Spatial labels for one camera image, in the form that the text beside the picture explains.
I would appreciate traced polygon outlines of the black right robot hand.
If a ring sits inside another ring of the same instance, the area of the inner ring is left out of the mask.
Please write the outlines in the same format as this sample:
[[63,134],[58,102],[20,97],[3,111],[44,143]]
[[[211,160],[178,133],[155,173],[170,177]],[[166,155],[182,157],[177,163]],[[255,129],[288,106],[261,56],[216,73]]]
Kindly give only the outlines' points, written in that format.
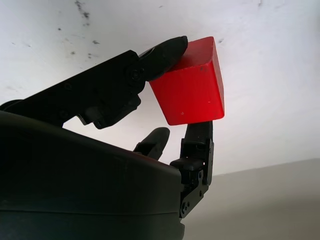
[[142,55],[128,50],[28,98],[0,107],[3,240],[181,240],[181,220],[212,181],[213,123],[189,124],[180,157],[159,162],[166,127],[132,151],[64,129],[110,127],[140,105],[146,82],[182,58],[186,36]]

